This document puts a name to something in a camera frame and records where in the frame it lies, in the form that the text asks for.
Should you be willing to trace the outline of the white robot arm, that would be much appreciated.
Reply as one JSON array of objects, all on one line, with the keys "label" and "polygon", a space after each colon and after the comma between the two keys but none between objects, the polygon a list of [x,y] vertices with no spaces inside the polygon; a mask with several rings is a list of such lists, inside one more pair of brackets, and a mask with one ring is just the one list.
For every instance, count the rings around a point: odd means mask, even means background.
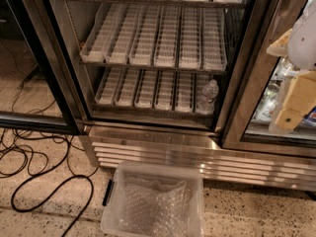
[{"label": "white robot arm", "polygon": [[316,1],[274,43],[267,54],[287,57],[300,72],[280,86],[269,132],[286,135],[316,107]]}]

